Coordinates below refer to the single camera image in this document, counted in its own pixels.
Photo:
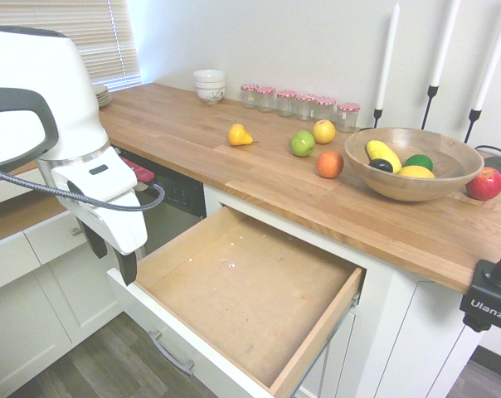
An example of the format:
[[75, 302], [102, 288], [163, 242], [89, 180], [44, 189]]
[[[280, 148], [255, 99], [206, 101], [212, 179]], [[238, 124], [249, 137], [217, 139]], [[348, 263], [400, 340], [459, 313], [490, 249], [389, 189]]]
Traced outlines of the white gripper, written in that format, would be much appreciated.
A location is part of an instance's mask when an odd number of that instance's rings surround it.
[[[117, 153], [102, 153], [85, 163], [63, 164], [51, 169], [55, 186], [68, 190], [74, 185], [87, 197], [116, 206], [138, 206], [134, 193], [134, 171]], [[98, 259], [108, 254], [105, 240], [114, 247], [119, 271], [126, 286], [137, 277], [135, 251], [144, 245], [148, 234], [140, 211], [114, 211], [61, 197], [60, 204], [78, 219], [80, 229]]]

